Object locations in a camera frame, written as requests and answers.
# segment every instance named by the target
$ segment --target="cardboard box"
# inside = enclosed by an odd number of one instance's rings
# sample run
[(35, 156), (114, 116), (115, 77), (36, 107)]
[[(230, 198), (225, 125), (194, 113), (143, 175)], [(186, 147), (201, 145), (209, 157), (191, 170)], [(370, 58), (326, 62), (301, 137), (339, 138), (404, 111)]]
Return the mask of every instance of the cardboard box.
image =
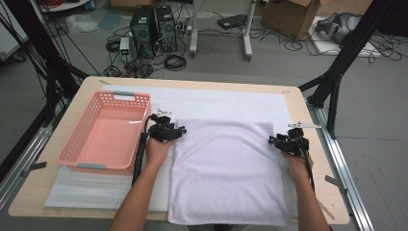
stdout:
[(354, 13), (363, 15), (369, 8), (372, 0), (337, 0), (321, 6), (318, 11), (319, 16), (330, 16), (337, 13)]
[(114, 8), (134, 9), (137, 5), (157, 6), (157, 0), (111, 0)]
[(286, 0), (282, 3), (268, 2), (262, 14), (262, 25), (288, 38), (299, 40), (305, 36), (320, 4), (331, 0)]

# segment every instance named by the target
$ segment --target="wooden table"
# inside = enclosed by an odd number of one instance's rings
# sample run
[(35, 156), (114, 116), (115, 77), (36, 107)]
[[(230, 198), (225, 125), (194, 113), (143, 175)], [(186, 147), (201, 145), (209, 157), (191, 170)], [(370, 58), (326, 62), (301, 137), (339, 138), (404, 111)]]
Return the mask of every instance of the wooden table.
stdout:
[[(61, 152), (69, 134), (73, 130), (82, 111), (96, 90), (104, 85), (141, 86), (153, 88), (177, 88), (197, 90), (232, 90), (259, 93), (282, 94), (285, 97), (291, 120), (313, 123), (300, 90), (296, 87), (263, 86), (248, 84), (226, 84), (212, 82), (171, 81), (150, 79), (123, 79), (110, 77), (89, 77), (85, 80), (71, 105), (67, 109), (50, 141), (38, 158), (38, 163), (47, 162), (47, 167), (33, 170), (14, 199), (9, 213), (18, 217), (39, 218), (113, 218), (115, 210), (45, 208), (44, 202), (57, 177), (60, 165), (57, 156)], [(305, 137), (310, 141), (314, 160), (316, 195), (324, 215), (330, 224), (347, 224), (349, 215), (337, 186), (324, 180), (325, 175), (333, 177), (318, 133), (315, 129), (305, 129)], [(149, 212), (148, 219), (167, 220), (166, 212)]]

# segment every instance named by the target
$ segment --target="pink plastic basket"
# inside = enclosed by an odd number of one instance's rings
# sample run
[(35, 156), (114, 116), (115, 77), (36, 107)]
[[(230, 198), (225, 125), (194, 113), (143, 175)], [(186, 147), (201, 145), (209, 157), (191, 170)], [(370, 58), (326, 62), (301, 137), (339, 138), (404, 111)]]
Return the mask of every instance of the pink plastic basket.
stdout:
[(100, 90), (93, 94), (58, 163), (75, 171), (132, 175), (150, 95)]

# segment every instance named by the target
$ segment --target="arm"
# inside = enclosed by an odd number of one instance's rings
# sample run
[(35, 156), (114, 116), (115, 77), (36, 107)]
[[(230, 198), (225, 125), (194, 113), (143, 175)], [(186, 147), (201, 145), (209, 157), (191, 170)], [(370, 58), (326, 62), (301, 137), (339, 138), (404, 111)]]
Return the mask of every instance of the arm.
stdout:
[(149, 139), (146, 166), (117, 210), (111, 231), (143, 230), (156, 176), (172, 145), (173, 141), (161, 143)]
[(297, 194), (297, 212), (299, 215), (299, 231), (328, 231), (329, 225), (316, 199), (309, 181), (309, 174), (303, 159), (282, 152), (289, 162), (289, 172), (294, 180)]

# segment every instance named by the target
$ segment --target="basket handle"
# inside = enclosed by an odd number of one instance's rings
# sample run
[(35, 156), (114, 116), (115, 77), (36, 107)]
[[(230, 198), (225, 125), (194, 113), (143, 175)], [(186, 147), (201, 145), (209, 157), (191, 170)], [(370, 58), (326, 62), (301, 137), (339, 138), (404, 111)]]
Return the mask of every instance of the basket handle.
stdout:
[(130, 91), (121, 91), (121, 90), (114, 90), (113, 91), (114, 95), (120, 95), (120, 96), (135, 96), (135, 92), (130, 92)]
[(77, 164), (77, 167), (95, 168), (95, 169), (106, 169), (106, 165), (89, 164), (89, 163), (78, 163), (78, 164)]

